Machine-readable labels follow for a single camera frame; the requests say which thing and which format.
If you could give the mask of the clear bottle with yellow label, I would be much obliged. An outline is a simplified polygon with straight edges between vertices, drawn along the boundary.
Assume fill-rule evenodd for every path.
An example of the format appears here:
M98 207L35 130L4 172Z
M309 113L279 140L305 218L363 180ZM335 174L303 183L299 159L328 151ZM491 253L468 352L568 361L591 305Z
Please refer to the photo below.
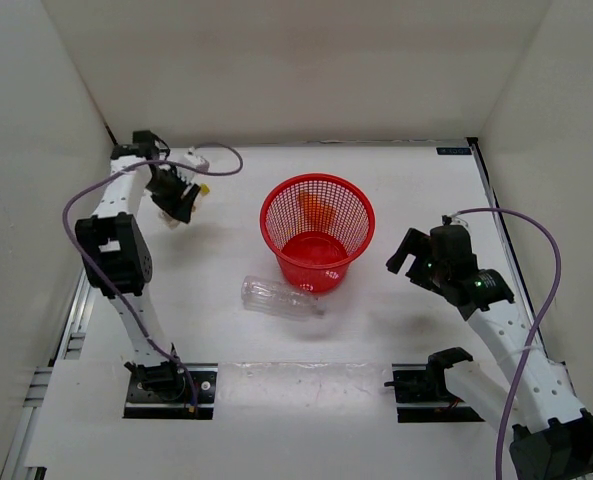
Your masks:
M181 225L188 225L192 215L201 208L203 200L209 193L210 189L206 184L193 184L183 197L183 203L180 208L173 215L161 210L159 212L159 218L170 230L174 230Z

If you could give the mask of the orange juice plastic bottle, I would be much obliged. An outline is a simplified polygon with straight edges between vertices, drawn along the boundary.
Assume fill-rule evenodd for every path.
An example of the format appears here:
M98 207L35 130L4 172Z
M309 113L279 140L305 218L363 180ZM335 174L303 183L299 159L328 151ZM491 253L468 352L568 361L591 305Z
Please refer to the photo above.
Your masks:
M326 230L331 227L336 216L336 209L332 205L308 191L301 191L297 200L304 219L313 229Z

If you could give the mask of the large clear plastic bottle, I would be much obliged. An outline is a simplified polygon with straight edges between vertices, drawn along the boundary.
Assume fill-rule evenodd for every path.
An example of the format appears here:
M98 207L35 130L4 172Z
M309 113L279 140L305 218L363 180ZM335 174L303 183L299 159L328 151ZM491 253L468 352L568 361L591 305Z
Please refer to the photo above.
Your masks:
M241 286L246 310L293 320L322 317L326 307L312 293L289 284L246 276Z

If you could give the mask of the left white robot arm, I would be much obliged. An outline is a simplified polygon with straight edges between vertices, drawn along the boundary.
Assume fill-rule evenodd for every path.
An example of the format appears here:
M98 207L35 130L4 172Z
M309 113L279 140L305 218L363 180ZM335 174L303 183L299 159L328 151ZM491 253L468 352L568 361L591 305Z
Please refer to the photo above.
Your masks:
M165 401L197 404L196 384L180 365L155 313L148 284L153 260L137 223L145 193L173 226L191 220L204 189L175 166L164 165L170 149L149 130L113 147L110 167L120 176L109 182L92 215L79 219L74 236L91 286L116 309L131 341L134 359L125 367L146 391Z

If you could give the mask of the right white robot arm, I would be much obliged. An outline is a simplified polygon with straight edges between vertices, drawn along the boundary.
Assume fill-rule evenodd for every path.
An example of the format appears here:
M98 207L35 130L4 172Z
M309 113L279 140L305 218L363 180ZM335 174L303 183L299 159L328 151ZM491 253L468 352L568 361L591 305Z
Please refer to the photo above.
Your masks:
M461 225L411 228L386 263L444 298L486 345L510 387L489 378L462 348L432 354L425 387L436 399L468 404L499 434L520 479L576 479L593 473L593 414L541 347L528 344L526 316L502 275L479 267Z

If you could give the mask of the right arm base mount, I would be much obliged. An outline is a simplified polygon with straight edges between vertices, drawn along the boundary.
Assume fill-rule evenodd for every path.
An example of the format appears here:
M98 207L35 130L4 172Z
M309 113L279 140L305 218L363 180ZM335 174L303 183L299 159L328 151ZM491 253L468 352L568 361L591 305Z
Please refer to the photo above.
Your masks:
M483 419L447 390L445 371L473 356L461 347L431 354L425 364L393 364L384 383L395 395L399 424L477 423Z

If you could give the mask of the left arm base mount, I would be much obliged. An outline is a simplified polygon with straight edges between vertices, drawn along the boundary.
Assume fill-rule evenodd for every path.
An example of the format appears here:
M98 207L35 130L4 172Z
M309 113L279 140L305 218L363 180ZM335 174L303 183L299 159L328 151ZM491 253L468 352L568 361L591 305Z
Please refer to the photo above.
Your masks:
M212 420L217 391L217 364L186 364L196 397L182 369L166 362L158 367L126 364L130 371L123 417L139 420Z

